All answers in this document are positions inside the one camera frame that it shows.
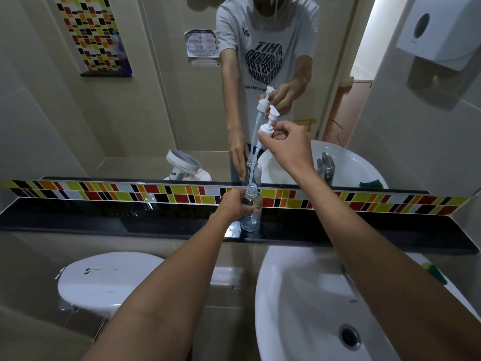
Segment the white toilet tank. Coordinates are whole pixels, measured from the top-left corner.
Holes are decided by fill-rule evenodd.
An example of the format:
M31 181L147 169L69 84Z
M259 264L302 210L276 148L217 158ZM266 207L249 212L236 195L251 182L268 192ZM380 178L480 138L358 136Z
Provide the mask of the white toilet tank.
M59 296L72 306L110 319L163 258L141 252L112 252L75 261L64 268Z

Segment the person's right forearm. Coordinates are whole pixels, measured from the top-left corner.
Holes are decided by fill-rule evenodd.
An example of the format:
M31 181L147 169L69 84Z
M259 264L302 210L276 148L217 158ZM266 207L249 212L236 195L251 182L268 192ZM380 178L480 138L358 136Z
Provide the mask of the person's right forearm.
M481 322L454 295L340 200L312 163L284 169L402 361L481 361Z

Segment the white box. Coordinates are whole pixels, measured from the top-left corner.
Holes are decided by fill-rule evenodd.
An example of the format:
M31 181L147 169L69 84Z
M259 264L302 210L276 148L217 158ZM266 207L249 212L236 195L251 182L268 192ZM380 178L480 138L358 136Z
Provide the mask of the white box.
M215 266L213 269L211 286L224 286L232 289L241 289L244 282L244 269L241 267Z

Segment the person's left forearm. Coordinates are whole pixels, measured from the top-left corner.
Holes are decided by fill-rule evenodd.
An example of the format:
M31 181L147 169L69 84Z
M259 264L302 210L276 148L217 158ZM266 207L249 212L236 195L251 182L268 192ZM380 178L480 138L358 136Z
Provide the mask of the person's left forearm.
M125 300L82 361L183 361L225 233L243 214L216 212Z

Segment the clear plastic bottle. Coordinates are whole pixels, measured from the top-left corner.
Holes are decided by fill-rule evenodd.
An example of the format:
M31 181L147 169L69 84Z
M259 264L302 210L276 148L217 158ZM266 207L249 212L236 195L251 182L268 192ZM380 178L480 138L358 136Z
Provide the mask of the clear plastic bottle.
M244 206L256 208L255 213L245 214L240 220L241 228L246 232L255 232L261 224L263 198L255 183L251 183L246 187L245 196L242 199Z

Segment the white ceramic sink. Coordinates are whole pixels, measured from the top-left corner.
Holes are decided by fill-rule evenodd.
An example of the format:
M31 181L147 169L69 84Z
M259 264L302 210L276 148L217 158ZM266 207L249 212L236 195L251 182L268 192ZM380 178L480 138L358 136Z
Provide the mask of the white ceramic sink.
M257 279L256 339L261 361L401 361L362 298L342 295L333 248L269 246ZM357 351L341 343L356 328Z

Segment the person's left hand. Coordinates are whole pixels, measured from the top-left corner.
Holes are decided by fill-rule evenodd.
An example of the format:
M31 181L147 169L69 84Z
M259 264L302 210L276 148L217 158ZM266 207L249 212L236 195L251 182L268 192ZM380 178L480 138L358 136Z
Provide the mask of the person's left hand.
M226 192L221 199L220 205L215 211L215 218L220 218L225 224L231 224L239 220L237 218L237 208L244 206L242 199L245 196L245 189L231 189Z

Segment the metal sink drain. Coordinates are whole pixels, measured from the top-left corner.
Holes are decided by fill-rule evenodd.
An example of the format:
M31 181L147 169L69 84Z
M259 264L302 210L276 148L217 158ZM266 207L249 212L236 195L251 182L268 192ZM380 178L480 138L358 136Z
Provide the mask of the metal sink drain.
M357 329L349 324L342 324L338 336L343 346L349 351L357 351L362 345L362 339Z

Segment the white pump dispenser with tube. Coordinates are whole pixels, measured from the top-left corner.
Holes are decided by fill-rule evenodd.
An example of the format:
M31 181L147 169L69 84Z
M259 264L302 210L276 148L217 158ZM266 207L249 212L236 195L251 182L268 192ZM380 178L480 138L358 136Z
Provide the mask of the white pump dispenser with tube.
M257 157L258 157L258 153L262 147L262 143L260 141L258 141L256 143L256 145L254 145L254 138L257 136L257 132L264 132L266 133L268 136L272 136L273 134L273 123L278 119L278 117L280 116L279 112L277 111L277 109L273 106L273 105L269 105L269 108L268 108L268 122L267 123L264 123L262 124L261 126L259 125L260 124L260 119L262 117L265 117L265 114L266 114L266 110L262 111L262 108L267 108L267 100L262 100L258 103L258 116L257 116L257 119L256 119L256 131L254 132L253 134L253 138L252 138L252 146L251 146L251 151L250 151L250 157L248 159L248 163L247 163L247 166L249 168L249 175L248 175L248 185L252 184L253 183L253 180L254 180L254 172L256 170L256 166L257 166L257 163L256 163L256 160L257 160Z

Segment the wall mirror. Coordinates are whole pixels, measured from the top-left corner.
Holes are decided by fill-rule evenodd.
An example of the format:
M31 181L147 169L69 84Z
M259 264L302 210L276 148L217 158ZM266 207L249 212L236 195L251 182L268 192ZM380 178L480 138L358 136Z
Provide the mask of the wall mirror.
M209 152L228 180L220 67L193 66L184 32L223 0L108 0L133 77L83 77L54 0L0 0L0 182L160 177L169 149Z

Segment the colourful mosaic tile strip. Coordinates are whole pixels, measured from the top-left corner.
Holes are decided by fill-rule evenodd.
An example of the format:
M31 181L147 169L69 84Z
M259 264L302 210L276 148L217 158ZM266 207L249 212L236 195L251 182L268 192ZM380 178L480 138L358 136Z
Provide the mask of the colourful mosaic tile strip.
M9 180L0 185L21 198L218 205L230 187L213 184L96 182L75 180ZM335 191L356 212L448 216L468 198L425 194Z

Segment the chrome faucet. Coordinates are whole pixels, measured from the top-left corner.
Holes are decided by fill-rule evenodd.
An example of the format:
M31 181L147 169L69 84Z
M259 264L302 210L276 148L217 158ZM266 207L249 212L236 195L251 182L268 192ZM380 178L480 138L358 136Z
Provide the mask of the chrome faucet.
M340 271L342 277L342 295L352 297L353 299L355 298L357 301L362 300L362 296L344 264L340 265Z

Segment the white paper towel dispenser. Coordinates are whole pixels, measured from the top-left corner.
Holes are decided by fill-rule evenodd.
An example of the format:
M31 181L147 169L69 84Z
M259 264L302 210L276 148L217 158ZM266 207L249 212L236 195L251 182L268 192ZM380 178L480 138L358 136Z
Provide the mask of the white paper towel dispenser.
M415 0L396 47L462 71L481 46L481 0Z

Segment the black stone ledge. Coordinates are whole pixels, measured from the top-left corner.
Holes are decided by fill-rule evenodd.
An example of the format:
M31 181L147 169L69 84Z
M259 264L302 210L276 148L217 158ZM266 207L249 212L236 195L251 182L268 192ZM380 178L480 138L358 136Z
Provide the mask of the black stone ledge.
M187 240L207 222L216 206L141 202L101 202L19 198L0 214L0 231ZM360 217L406 252L475 255L478 247L445 216L361 212ZM332 247L311 209L263 208L252 233L234 222L227 242Z

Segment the green sponge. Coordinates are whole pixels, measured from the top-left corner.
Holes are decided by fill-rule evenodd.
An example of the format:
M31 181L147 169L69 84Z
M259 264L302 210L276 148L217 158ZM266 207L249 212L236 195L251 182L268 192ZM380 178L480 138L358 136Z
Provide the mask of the green sponge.
M443 273L438 269L436 265L431 262L425 262L422 263L421 266L443 286L446 286L448 284L447 278L443 275Z

